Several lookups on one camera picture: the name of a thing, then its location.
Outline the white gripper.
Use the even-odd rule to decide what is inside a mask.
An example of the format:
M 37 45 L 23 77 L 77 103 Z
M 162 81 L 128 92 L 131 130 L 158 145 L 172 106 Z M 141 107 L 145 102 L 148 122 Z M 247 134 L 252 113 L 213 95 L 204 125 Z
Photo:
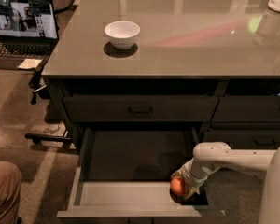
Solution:
M 179 170 L 171 174 L 172 179 L 184 179 L 185 194 L 183 198 L 186 200 L 194 194 L 200 194 L 199 187 L 207 180 L 208 176 L 218 171 L 218 168 L 213 165 L 204 165 L 191 159 L 182 165 Z

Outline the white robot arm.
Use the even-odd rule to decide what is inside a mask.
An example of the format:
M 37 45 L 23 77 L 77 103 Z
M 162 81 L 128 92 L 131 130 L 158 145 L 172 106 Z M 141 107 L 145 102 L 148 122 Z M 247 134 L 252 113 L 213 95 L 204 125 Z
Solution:
M 187 199 L 221 168 L 264 178 L 258 224 L 280 224 L 280 148 L 231 149 L 223 142 L 202 142 L 193 157 L 172 173 L 171 192 Z

